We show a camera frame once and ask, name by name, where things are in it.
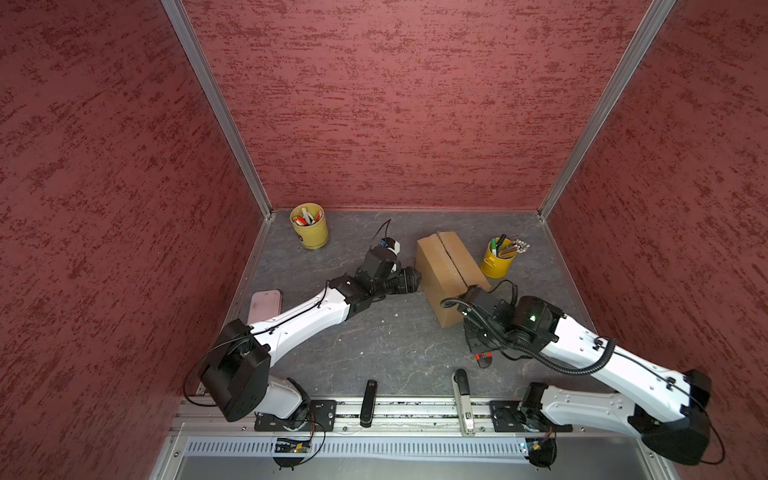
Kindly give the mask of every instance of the cardboard box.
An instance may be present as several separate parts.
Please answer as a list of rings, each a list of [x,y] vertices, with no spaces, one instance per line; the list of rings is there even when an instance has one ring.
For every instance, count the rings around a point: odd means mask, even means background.
[[[443,299],[463,295],[470,285],[491,289],[456,232],[438,232],[419,240],[415,267],[422,274],[422,290],[443,328],[464,321],[455,306],[440,306]]]

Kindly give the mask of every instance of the pen holder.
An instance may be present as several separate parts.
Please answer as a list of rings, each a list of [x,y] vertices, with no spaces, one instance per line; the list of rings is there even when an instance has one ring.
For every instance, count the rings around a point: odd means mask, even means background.
[[[323,218],[321,218],[314,225],[296,225],[293,222],[293,218],[295,218],[296,215],[301,215],[302,208],[306,208],[306,211],[308,211],[313,218],[317,216],[318,212],[323,212]],[[318,248],[328,243],[328,224],[326,223],[326,212],[320,205],[301,204],[294,208],[293,211],[291,211],[288,221],[291,225],[293,225],[293,229],[296,231],[296,235],[299,236],[299,242],[304,245],[304,248],[317,250]]]
[[[499,238],[500,237],[496,237],[494,240],[498,242]],[[507,270],[509,270],[509,266],[512,265],[512,261],[515,258],[498,258],[493,254],[493,251],[491,250],[491,242],[488,242],[488,248],[485,249],[485,258],[480,265],[480,270],[487,277],[502,278],[507,274]],[[497,251],[501,250],[502,248],[509,247],[510,245],[512,245],[512,240],[506,238],[504,239],[504,243],[497,249]]]

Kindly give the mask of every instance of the pink case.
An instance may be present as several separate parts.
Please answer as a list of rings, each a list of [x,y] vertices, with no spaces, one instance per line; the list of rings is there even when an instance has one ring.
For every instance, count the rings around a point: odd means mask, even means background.
[[[283,294],[279,290],[256,292],[250,298],[248,325],[263,322],[280,315],[283,309]]]

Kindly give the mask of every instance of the red panel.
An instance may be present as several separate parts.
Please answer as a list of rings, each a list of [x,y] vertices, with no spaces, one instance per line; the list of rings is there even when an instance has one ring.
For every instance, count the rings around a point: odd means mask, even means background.
[[[0,18],[0,476],[143,480],[260,214],[160,2]]]
[[[185,5],[276,207],[535,209],[648,3]]]
[[[602,334],[711,375],[729,459],[687,478],[768,472],[767,22],[678,0],[550,220]]]

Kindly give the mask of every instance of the gray tabletop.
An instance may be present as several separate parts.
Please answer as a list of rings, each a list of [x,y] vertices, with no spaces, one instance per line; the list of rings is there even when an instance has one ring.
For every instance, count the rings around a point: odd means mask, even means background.
[[[401,243],[403,266],[413,265],[416,241],[436,231],[455,231],[478,262],[488,241],[502,233],[530,243],[531,248],[515,259],[506,278],[518,284],[521,296],[539,296],[592,328],[576,316],[574,301],[534,214],[329,210],[329,242],[312,251],[300,245],[288,214],[277,212],[270,227],[243,305],[243,319],[254,292],[280,290],[286,311],[320,292],[326,280],[344,273],[353,275],[376,229],[392,218],[389,235]],[[496,285],[500,280],[490,281]],[[510,293],[505,284],[495,295],[508,298]],[[452,396],[450,378],[457,368],[467,371],[474,396],[520,398],[530,382],[605,391],[594,379],[563,376],[535,360],[510,362],[495,356],[489,368],[480,369],[468,351],[462,327],[443,329],[421,291],[388,296],[324,330],[286,354],[270,373],[295,379],[312,397],[361,396],[367,379],[378,381],[379,395]]]

